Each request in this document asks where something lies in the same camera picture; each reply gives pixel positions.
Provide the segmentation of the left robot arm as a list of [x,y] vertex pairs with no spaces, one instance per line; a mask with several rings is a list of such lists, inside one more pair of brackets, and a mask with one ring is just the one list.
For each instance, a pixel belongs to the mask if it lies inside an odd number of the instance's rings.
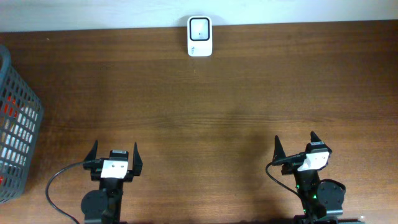
[[98,141],[84,159],[83,168],[90,171],[92,181],[99,188],[88,192],[81,200],[85,223],[121,223],[121,204],[124,183],[132,182],[142,171],[143,162],[137,145],[132,152],[132,169],[129,169],[129,153],[112,150],[108,158],[97,158]]

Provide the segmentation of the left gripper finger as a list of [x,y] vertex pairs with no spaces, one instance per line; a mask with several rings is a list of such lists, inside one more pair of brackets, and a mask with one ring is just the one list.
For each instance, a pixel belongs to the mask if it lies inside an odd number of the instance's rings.
[[91,148],[91,150],[89,151],[89,153],[87,154],[87,156],[85,157],[84,161],[93,161],[96,159],[96,153],[97,153],[97,149],[98,149],[98,141],[96,140],[93,147]]
[[140,175],[142,172],[142,166],[143,162],[137,148],[137,143],[135,142],[133,150],[133,165],[132,165],[133,175]]

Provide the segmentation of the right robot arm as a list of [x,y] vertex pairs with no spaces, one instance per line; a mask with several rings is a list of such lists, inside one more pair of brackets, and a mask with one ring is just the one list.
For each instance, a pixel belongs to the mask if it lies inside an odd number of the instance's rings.
[[335,180],[321,180],[318,172],[328,165],[332,150],[313,131],[303,152],[286,156],[278,136],[274,138],[272,166],[281,166],[282,175],[293,175],[295,189],[278,180],[277,184],[293,192],[301,201],[303,214],[294,223],[338,223],[343,214],[346,187]]

